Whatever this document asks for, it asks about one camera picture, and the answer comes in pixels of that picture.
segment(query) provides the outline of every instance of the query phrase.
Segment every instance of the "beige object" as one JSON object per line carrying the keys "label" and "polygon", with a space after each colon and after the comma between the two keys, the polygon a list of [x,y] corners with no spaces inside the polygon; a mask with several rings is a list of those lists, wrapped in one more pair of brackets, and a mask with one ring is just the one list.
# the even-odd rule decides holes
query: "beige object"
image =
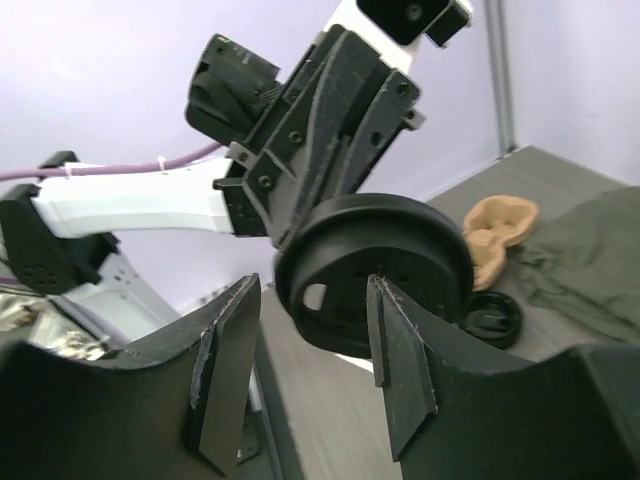
{"label": "beige object", "polygon": [[524,198],[495,195],[478,202],[464,218],[464,235],[474,263],[474,290],[489,288],[507,264],[508,247],[526,240],[540,210]]}

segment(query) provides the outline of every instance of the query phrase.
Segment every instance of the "black wheel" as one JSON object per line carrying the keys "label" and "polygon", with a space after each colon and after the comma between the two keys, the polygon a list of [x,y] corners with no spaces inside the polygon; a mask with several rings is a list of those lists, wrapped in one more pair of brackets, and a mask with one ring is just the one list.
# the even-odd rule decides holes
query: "black wheel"
{"label": "black wheel", "polygon": [[[318,348],[370,358],[366,286],[376,274],[449,322],[473,287],[473,264],[458,228],[431,207],[388,194],[328,200],[309,214],[275,263],[280,302]],[[305,294],[323,286],[320,305]]]}

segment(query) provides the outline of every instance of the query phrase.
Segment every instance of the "black bracket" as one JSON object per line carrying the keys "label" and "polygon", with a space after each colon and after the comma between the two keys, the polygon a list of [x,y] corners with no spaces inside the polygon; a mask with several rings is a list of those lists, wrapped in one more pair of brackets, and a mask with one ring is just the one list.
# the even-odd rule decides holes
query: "black bracket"
{"label": "black bracket", "polygon": [[471,22],[460,0],[358,0],[358,8],[400,45],[424,33],[442,47]]}
{"label": "black bracket", "polygon": [[227,190],[241,180],[248,205],[233,202],[234,228],[246,224],[235,210],[255,211],[273,245],[284,249],[314,206],[354,193],[398,133],[420,126],[418,96],[416,85],[367,42],[332,27],[248,138],[231,144],[235,163],[216,188],[229,202]]}
{"label": "black bracket", "polygon": [[[58,152],[40,168],[77,161],[73,152]],[[33,205],[39,191],[37,185],[16,185],[0,199],[0,227],[16,279],[43,295],[63,295],[79,285],[99,283],[98,271],[110,254],[118,252],[118,239],[111,233],[56,237]]]}

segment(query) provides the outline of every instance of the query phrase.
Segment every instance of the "screw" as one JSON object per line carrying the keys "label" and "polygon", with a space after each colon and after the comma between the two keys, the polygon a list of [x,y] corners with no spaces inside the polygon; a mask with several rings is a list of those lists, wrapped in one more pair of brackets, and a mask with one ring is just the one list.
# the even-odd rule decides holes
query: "screw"
{"label": "screw", "polygon": [[409,95],[409,84],[402,82],[396,88],[396,93],[400,98],[405,98],[407,95]]}
{"label": "screw", "polygon": [[291,143],[300,143],[302,142],[302,134],[300,132],[291,132],[289,140],[291,140]]}
{"label": "screw", "polygon": [[268,175],[262,175],[260,178],[258,178],[258,185],[260,185],[261,188],[267,190],[273,187],[273,180],[271,180],[271,177]]}

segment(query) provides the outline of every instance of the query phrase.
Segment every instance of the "black circular object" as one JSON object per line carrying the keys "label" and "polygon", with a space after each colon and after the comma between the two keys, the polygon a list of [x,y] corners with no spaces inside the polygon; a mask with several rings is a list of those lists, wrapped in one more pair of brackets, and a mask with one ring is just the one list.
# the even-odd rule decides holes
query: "black circular object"
{"label": "black circular object", "polygon": [[[352,194],[321,203],[275,262],[278,297],[300,335],[359,358],[371,358],[371,274],[450,322],[464,312],[473,287],[473,263],[458,228],[433,208],[397,195]],[[304,298],[315,284],[326,286],[318,309]]]}
{"label": "black circular object", "polygon": [[509,295],[474,292],[469,298],[462,328],[478,340],[505,350],[520,337],[522,317],[520,305]]}

